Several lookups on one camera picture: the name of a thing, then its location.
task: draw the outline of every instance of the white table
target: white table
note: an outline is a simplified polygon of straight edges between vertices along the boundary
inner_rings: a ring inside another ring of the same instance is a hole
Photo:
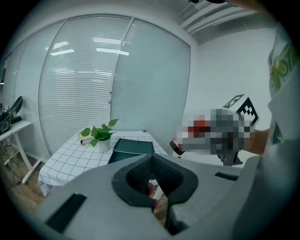
[[[63,186],[91,168],[106,165],[119,138],[153,142],[156,153],[167,154],[149,133],[143,131],[115,132],[107,152],[98,152],[90,144],[80,144],[76,133],[41,168],[38,183],[43,194],[46,196],[52,186]]]
[[[4,165],[7,165],[8,162],[17,154],[17,153],[20,153],[21,154],[21,157],[23,159],[23,161],[25,162],[27,168],[28,168],[28,172],[27,174],[25,175],[25,177],[22,179],[22,183],[24,184],[27,179],[30,177],[30,175],[33,173],[33,171],[36,169],[36,167],[39,165],[39,163],[41,162],[41,160],[38,160],[33,166],[30,164],[25,152],[24,152],[24,149],[22,147],[22,144],[20,142],[20,138],[19,138],[19,135],[18,135],[18,132],[20,130],[22,130],[23,128],[29,126],[31,124],[31,122],[27,122],[27,121],[19,121],[13,125],[11,125],[11,129],[9,131],[7,131],[6,133],[0,135],[0,141],[3,141],[4,139],[7,139],[7,138],[13,138],[15,140],[15,143],[17,144],[16,145],[16,148],[17,148],[17,152],[15,152],[12,156],[10,156],[9,159],[7,159],[7,161],[4,163]]]

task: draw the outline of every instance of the person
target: person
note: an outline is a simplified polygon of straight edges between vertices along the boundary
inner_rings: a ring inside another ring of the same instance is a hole
[[[207,0],[212,3],[224,3],[225,1],[235,7],[268,13],[267,9],[259,0]],[[299,55],[292,44],[290,37],[284,27],[278,23],[273,49],[268,58],[270,71],[269,88],[273,98],[280,89],[292,77],[299,66]],[[250,141],[245,144],[244,150],[261,155],[270,144],[283,141],[280,128],[272,117],[270,128],[264,131],[256,130],[250,134]]]

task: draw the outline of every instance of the white wall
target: white wall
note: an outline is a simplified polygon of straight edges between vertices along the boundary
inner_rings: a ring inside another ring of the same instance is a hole
[[[150,3],[149,0],[44,0],[26,16],[16,30],[2,55],[1,62],[20,42],[50,24],[80,15],[116,14],[133,16],[155,24],[189,44],[191,46],[189,80],[195,81],[199,45],[179,26],[180,19],[170,7],[162,5],[162,1],[158,1],[157,4]]]
[[[184,112],[222,107],[232,97],[246,93],[260,115],[256,129],[269,128],[271,113],[268,55],[275,29],[247,30],[217,38],[200,46],[197,77],[189,82]],[[245,161],[254,154],[241,151]],[[185,159],[221,165],[217,156],[186,152]]]

